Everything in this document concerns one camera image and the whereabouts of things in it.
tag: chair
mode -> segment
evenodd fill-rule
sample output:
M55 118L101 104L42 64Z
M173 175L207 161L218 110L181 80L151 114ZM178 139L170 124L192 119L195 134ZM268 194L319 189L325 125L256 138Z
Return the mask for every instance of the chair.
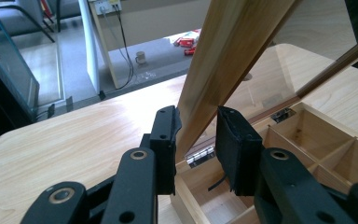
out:
M80 16L80 5L78 0L48 0L54 8L57 19L58 32L61 31L61 20Z
M41 26L43 23L51 32L54 32L43 19L43 10L39 0L15 0L11 5L0 7L0 21L12 36L41 31L51 42L55 42Z

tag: wooden table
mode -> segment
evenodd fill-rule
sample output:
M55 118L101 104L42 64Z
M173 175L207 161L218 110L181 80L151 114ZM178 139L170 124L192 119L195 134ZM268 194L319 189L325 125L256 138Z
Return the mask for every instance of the wooden table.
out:
M292 83L288 86L293 90L332 62L291 45L269 50L276 52L272 61L279 62L280 73ZM268 60L264 57L251 71L255 80L270 70L265 66L271 65ZM121 155L138 147L143 133L151 132L156 111L177 104L185 78L177 77L1 136L0 223L20 222L36 197L51 185L77 181L90 188L114 175ZM248 91L246 85L250 84L240 84L227 102L242 109L245 116L241 100ZM303 102L358 133L358 69L350 68L334 77ZM180 223L168 196L159 197L158 218L160 223Z

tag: floor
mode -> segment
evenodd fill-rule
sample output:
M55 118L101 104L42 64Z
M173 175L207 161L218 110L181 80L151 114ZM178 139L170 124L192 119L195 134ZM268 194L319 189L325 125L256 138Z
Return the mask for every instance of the floor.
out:
M36 39L46 39L42 34L30 36ZM32 43L32 41L24 40L27 37L19 36L14 38L16 43L20 43L21 54L23 54L25 61L33 70L36 79L39 80L41 85L38 111L41 116L39 120L48 118L48 113L45 112L53 104L55 107L54 116L59 116L74 109L96 104L101 100L184 75L191 63L191 56L185 56L183 48L175 47L172 44L177 35L129 46L128 52L133 64L134 75L127 86L117 90L110 72L103 62L102 54L98 51L102 92L96 92L92 87L87 72L86 46L81 18L75 17L62 21L62 31L53 34L53 36L56 43L39 40L38 42L43 43L43 45L39 46L40 49L34 45L26 46L24 43ZM125 49L121 49L121 51L123 54L126 53ZM145 52L146 63L136 63L137 51ZM44 60L36 60L38 58L34 55L36 52ZM115 67L119 85L123 86L128 80L130 70L121 53L119 50L109 52L113 59L112 64ZM44 83L43 80L47 80L46 77L50 77L50 79Z

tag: hinge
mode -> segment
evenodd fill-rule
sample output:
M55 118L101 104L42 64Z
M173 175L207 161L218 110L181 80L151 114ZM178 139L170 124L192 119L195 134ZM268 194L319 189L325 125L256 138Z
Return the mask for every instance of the hinge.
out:
M205 149L198 151L186 158L187 164L194 168L196 166L201 165L202 163L208 161L209 159L213 158L214 154L214 145L208 146Z
M290 117L292 117L296 111L291 108L285 108L283 110L278 111L277 113L271 115L271 118L275 120L275 122L280 123Z

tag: power cord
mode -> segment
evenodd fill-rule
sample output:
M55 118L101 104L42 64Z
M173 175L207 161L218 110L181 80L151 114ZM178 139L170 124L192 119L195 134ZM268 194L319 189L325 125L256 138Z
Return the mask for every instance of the power cord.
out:
M123 29L123 24L122 24L122 21L121 21L121 14L120 14L120 10L118 8L118 6L114 5L113 6L115 8L115 11L117 13L117 17L118 17L118 21L120 22L120 28L121 28L121 35L122 35L122 38L123 38L123 42L124 42L124 49L126 50L126 56L124 56L123 52L121 51L121 49L118 49L120 51L120 54L121 56L124 58L124 60L126 61L127 65L129 66L129 76L128 76L128 79L126 81L126 83L122 86L122 87L119 87L117 88L117 90L121 90L123 89L124 87L126 87L132 80L133 78L133 64L132 64L132 60L131 60L131 57L130 57L130 54L128 52L128 48L127 48L127 41L126 41L126 36L125 36L125 33L124 33L124 29ZM112 33L112 36L115 38L115 40L117 41L117 37L115 36L115 32L113 32L112 30L112 25L110 24L109 20L106 18L106 10L104 7L101 7L100 8L101 12L103 13L103 17L106 21L106 24L109 28L109 31Z

